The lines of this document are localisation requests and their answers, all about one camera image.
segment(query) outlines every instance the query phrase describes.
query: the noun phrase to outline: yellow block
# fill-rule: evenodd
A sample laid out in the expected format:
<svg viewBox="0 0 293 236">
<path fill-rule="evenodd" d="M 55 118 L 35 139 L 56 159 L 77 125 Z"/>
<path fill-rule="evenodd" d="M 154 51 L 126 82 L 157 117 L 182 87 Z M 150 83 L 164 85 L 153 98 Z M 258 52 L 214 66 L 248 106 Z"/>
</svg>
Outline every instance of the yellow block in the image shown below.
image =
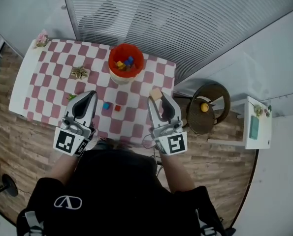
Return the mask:
<svg viewBox="0 0 293 236">
<path fill-rule="evenodd" d="M 126 65 L 125 64 L 122 64 L 122 66 L 119 66 L 119 70 L 123 70 L 125 69 Z"/>
<path fill-rule="evenodd" d="M 118 66 L 118 67 L 121 67 L 122 65 L 123 65 L 123 63 L 122 63 L 121 61 L 118 61 L 118 62 L 117 62 L 117 66 Z"/>
<path fill-rule="evenodd" d="M 162 97 L 162 92 L 159 88 L 155 88 L 150 91 L 150 96 L 153 98 L 154 101 L 157 101 Z"/>
</svg>

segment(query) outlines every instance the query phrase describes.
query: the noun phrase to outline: black shirt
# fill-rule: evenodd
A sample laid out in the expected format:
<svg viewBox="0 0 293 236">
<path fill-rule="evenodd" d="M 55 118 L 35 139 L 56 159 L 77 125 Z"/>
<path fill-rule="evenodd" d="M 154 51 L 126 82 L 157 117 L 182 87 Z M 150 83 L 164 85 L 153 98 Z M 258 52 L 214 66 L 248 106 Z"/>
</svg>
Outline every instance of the black shirt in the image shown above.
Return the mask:
<svg viewBox="0 0 293 236">
<path fill-rule="evenodd" d="M 43 221 L 47 236 L 177 231 L 199 235 L 202 221 L 223 232 L 204 186 L 172 194 L 161 186 L 156 169 L 150 157 L 87 151 L 66 186 L 52 178 L 38 181 L 18 216 L 17 233 L 29 231 L 25 212 L 31 210 Z"/>
</svg>

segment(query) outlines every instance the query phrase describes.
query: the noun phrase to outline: toy block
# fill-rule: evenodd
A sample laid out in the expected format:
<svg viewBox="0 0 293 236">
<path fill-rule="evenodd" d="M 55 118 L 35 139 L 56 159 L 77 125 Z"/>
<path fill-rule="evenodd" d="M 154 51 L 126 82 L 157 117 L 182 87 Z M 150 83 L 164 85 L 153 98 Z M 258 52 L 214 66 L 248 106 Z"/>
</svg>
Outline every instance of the toy block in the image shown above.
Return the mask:
<svg viewBox="0 0 293 236">
<path fill-rule="evenodd" d="M 130 66 L 131 64 L 130 64 L 130 62 L 129 62 L 128 60 L 126 60 L 126 61 L 125 61 L 125 65 L 126 65 L 126 66 Z"/>
<path fill-rule="evenodd" d="M 110 108 L 110 103 L 108 102 L 104 102 L 103 106 L 102 106 L 103 109 L 109 109 Z"/>
<path fill-rule="evenodd" d="M 154 101 L 157 101 L 162 97 L 162 92 L 159 88 L 155 88 L 150 91 L 150 96 L 153 98 Z"/>
<path fill-rule="evenodd" d="M 120 109 L 121 109 L 121 106 L 119 106 L 119 105 L 116 105 L 116 106 L 115 106 L 115 111 L 119 112 Z"/>
<path fill-rule="evenodd" d="M 117 66 L 118 66 L 118 67 L 121 67 L 122 65 L 123 65 L 123 63 L 122 63 L 121 61 L 118 61 L 118 62 L 117 62 Z"/>
<path fill-rule="evenodd" d="M 134 62 L 134 58 L 132 56 L 128 57 L 129 64 L 132 65 Z"/>
<path fill-rule="evenodd" d="M 126 65 L 122 64 L 122 66 L 119 66 L 118 68 L 119 68 L 119 70 L 123 70 L 123 69 L 125 69 L 125 67 L 126 67 Z"/>
</svg>

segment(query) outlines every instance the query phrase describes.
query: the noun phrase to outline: red block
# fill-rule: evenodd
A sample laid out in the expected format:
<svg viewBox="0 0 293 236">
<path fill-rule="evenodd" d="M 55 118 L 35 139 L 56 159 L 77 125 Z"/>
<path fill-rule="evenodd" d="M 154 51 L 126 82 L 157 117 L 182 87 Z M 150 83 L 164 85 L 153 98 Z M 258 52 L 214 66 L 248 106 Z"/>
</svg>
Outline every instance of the red block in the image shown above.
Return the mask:
<svg viewBox="0 0 293 236">
<path fill-rule="evenodd" d="M 116 105 L 116 106 L 115 106 L 115 111 L 118 111 L 118 112 L 119 112 L 120 109 L 121 109 L 121 106 L 119 106 L 119 105 Z"/>
</svg>

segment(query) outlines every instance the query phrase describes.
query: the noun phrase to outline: wire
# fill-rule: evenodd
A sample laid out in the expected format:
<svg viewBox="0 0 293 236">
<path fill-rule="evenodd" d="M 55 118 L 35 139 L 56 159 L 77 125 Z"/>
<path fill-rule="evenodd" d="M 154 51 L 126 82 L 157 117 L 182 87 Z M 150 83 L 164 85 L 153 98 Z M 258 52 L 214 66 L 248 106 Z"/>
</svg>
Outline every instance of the wire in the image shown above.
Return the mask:
<svg viewBox="0 0 293 236">
<path fill-rule="evenodd" d="M 150 157 L 153 157 L 155 160 L 157 159 L 157 158 L 161 158 L 160 156 L 154 156 L 154 155 L 151 155 Z"/>
<path fill-rule="evenodd" d="M 157 171 L 157 174 L 156 174 L 157 177 L 158 177 L 158 175 L 160 174 L 162 168 L 163 168 L 163 166 L 161 166 L 160 169 Z"/>
<path fill-rule="evenodd" d="M 17 188 L 19 191 L 21 191 L 21 192 L 24 192 L 24 193 L 28 193 L 28 194 L 30 194 L 30 195 L 32 195 L 29 191 L 23 191 L 23 190 L 21 190 L 21 189 L 19 189 L 19 188 Z"/>
<path fill-rule="evenodd" d="M 143 144 L 143 147 L 144 147 L 144 148 L 149 149 L 149 148 L 154 148 L 154 147 L 156 146 L 156 144 L 153 145 L 153 146 L 150 146 L 150 147 L 146 147 L 146 146 L 144 145 L 144 140 L 145 140 L 145 138 L 148 137 L 148 136 L 150 136 L 150 135 L 151 135 L 151 134 L 148 134 L 148 135 L 144 136 L 144 138 L 143 138 L 143 140 L 142 140 L 142 144 Z"/>
</svg>

